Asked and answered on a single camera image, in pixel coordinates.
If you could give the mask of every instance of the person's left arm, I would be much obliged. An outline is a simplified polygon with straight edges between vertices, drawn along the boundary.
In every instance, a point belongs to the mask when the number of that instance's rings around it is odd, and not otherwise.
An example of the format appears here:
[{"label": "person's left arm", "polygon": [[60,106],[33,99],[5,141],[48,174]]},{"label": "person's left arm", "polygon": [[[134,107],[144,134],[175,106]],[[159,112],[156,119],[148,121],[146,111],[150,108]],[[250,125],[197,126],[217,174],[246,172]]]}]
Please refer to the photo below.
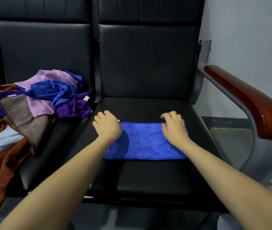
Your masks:
[{"label": "person's left arm", "polygon": [[43,181],[0,224],[0,230],[66,230],[106,153],[122,133],[117,118],[99,112],[92,123],[99,137]]}]

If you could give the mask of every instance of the pink towel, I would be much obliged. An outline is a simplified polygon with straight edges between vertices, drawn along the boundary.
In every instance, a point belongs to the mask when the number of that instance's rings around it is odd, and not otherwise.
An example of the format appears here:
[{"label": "pink towel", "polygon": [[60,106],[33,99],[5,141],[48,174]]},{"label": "pink towel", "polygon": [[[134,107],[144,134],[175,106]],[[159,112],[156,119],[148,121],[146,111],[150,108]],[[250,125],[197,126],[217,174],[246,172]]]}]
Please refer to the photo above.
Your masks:
[{"label": "pink towel", "polygon": [[[26,81],[16,82],[18,86],[25,89],[25,91],[31,89],[31,85],[39,81],[46,81],[54,79],[63,82],[70,82],[77,86],[77,82],[66,72],[61,70],[39,70],[38,73]],[[27,96],[28,106],[32,115],[36,118],[41,115],[53,115],[54,108],[52,107],[52,101],[49,100],[37,100]]]}]

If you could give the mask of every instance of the armrest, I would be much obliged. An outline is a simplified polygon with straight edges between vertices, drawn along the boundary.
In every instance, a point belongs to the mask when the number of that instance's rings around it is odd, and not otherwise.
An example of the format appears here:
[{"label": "armrest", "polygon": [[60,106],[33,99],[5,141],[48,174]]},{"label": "armrest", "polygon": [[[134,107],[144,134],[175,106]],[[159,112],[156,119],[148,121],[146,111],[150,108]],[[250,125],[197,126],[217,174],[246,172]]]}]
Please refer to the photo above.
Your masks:
[{"label": "armrest", "polygon": [[272,170],[272,99],[218,66],[199,63],[197,68],[199,78],[205,76],[251,121],[252,151],[239,170],[261,182]]},{"label": "armrest", "polygon": [[207,75],[235,96],[251,112],[256,124],[257,135],[272,139],[272,99],[215,65],[203,67]]}]

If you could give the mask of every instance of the gray towel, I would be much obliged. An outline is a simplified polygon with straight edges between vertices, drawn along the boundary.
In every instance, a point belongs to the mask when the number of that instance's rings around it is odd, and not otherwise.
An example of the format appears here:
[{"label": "gray towel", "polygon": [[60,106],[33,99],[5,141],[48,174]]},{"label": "gray towel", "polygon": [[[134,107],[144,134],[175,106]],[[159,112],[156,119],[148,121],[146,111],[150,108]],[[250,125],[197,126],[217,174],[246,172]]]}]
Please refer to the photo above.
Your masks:
[{"label": "gray towel", "polygon": [[31,153],[34,154],[49,124],[54,122],[54,116],[34,118],[28,107],[27,97],[23,94],[6,97],[0,103],[6,113],[4,119],[8,125],[30,142]]}]

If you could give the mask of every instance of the hand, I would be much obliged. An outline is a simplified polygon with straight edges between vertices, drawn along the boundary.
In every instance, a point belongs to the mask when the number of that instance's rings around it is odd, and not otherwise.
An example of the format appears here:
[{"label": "hand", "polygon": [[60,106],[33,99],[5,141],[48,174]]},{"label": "hand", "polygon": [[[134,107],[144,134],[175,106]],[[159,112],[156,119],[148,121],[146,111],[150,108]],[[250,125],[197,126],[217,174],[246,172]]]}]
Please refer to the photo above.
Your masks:
[{"label": "hand", "polygon": [[172,145],[180,148],[185,142],[191,141],[181,115],[172,111],[162,114],[161,118],[166,121],[166,124],[162,124],[164,136]]},{"label": "hand", "polygon": [[99,112],[92,122],[100,138],[109,143],[114,143],[122,134],[122,127],[118,119],[108,110]]}]

